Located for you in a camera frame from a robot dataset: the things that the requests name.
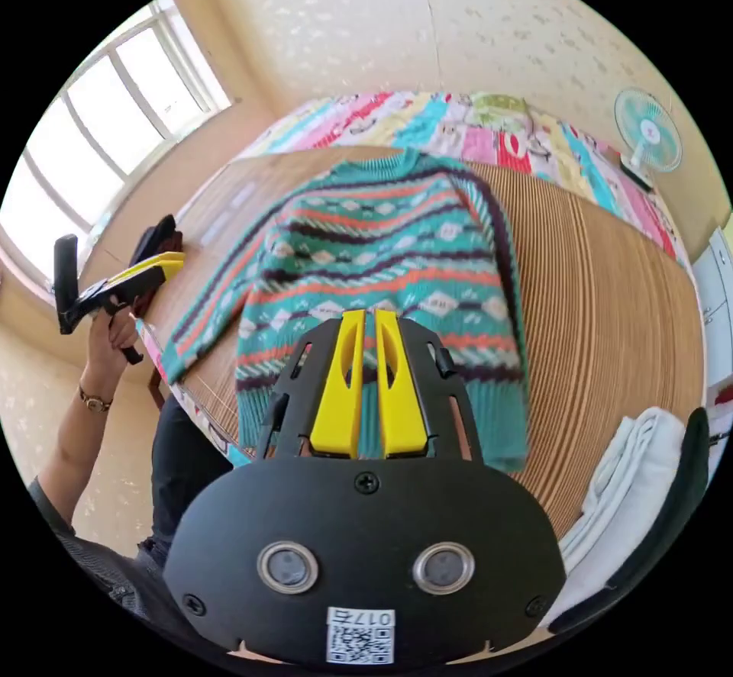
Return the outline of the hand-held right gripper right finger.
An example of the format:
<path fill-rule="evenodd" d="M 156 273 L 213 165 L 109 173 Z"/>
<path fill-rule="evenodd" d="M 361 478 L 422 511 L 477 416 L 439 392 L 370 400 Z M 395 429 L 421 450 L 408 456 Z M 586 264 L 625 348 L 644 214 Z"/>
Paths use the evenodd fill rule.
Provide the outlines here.
<path fill-rule="evenodd" d="M 377 310 L 376 359 L 379 425 L 385 457 L 422 455 L 428 435 L 395 312 Z"/>

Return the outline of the person's left hand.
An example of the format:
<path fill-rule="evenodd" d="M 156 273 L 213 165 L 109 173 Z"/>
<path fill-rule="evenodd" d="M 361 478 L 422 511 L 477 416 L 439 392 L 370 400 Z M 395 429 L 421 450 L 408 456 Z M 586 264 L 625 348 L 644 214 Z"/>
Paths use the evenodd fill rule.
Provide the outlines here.
<path fill-rule="evenodd" d="M 133 314 L 124 308 L 111 316 L 101 310 L 91 323 L 86 366 L 81 388 L 90 396 L 104 402 L 113 400 L 121 378 L 128 366 L 124 351 L 137 341 Z"/>

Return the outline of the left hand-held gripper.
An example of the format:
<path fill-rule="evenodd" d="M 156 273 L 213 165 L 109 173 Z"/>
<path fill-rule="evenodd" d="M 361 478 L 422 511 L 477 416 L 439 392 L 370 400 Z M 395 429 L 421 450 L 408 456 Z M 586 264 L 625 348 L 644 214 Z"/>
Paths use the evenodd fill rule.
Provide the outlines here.
<path fill-rule="evenodd" d="M 60 333 L 70 335 L 81 321 L 104 310 L 109 316 L 134 305 L 137 298 L 171 280 L 186 260 L 184 252 L 164 252 L 135 263 L 126 270 L 78 289 L 73 272 L 57 272 L 57 319 Z"/>

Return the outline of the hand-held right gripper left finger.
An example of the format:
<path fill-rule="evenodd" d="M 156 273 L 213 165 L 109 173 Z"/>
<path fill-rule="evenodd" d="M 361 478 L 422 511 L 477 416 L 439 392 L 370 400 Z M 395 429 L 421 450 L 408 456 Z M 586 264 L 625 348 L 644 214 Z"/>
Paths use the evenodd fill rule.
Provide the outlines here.
<path fill-rule="evenodd" d="M 310 433 L 320 456 L 356 456 L 363 391 L 364 310 L 347 311 L 338 324 L 334 350 Z"/>

